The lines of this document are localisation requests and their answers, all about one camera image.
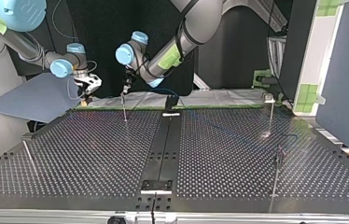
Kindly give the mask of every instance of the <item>metal bracket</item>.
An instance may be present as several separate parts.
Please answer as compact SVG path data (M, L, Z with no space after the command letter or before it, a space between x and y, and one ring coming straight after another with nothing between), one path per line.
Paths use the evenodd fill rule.
M209 91L211 89L196 73L194 73L194 84L201 91Z
M320 105L325 105L326 104L326 98L324 98L321 95L317 95L316 97L316 103Z
M269 22L273 0L225 0L223 15L233 7L249 7L255 11L265 22ZM282 31L287 24L285 16L278 7L273 9L271 27L275 32Z
M142 185L142 194L166 195L172 194L173 181L145 180Z

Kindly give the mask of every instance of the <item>metal plate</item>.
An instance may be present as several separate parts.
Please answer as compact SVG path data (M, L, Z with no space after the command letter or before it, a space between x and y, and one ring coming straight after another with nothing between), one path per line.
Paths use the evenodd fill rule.
M275 109L270 123L269 108L183 115L171 211L349 214L349 159L305 121Z
M21 148L0 160L0 203L132 210L160 123L158 111L131 112L127 123L119 111L71 113L28 143L31 155Z

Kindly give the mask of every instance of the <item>black clamp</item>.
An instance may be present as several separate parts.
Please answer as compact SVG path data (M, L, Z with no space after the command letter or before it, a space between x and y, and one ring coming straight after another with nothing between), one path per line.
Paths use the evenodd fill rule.
M126 220L123 217L111 217L108 219L107 224L126 224Z
M165 113L175 113L174 107L177 106L179 101L178 96L170 95L166 98Z

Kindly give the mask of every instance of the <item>robot end effector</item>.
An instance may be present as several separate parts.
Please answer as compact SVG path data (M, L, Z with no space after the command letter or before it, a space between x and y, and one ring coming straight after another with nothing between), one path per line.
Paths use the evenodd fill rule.
M148 36L142 32L133 32L132 39L117 49L116 58L127 69L124 94L132 87L136 76L152 88L158 87L166 78L165 74L180 65L197 46L213 37L221 22L222 0L171 1L184 19L175 36L151 61L146 56Z

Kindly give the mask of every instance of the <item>metal rod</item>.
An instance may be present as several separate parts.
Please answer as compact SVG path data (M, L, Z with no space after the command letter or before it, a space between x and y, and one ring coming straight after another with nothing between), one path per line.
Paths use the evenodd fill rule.
M122 101L122 110L124 112L124 121L128 122L128 118L126 116L126 108L125 108L125 95L124 93L121 94L121 101Z

